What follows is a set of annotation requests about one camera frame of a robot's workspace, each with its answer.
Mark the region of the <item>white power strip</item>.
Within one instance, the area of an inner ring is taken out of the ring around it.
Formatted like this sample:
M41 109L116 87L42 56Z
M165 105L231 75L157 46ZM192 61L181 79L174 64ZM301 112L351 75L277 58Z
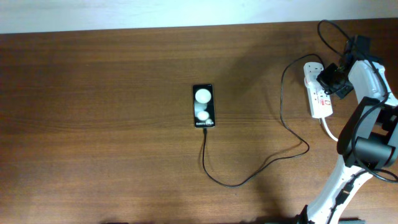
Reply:
M318 62L307 62L303 71L323 70L323 65ZM331 99L322 87L307 88L311 116L316 119L326 118L333 114Z

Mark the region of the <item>black smartphone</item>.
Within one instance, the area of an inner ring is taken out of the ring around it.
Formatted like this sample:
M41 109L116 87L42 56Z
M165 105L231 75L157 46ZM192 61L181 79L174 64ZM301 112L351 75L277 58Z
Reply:
M215 102L212 84L193 85L193 119L196 128L216 126Z

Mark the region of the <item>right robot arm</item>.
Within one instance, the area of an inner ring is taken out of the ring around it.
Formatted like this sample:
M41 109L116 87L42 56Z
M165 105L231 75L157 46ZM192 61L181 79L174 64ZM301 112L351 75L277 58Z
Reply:
M380 59L369 53L369 38L348 38L339 64L324 67L317 62L304 65L313 118L332 114L330 96L344 98L354 92L358 106L335 139L338 160L319 196L304 206L295 223L339 223L340 216L357 191L370 178L382 177L397 160L397 99L385 78Z

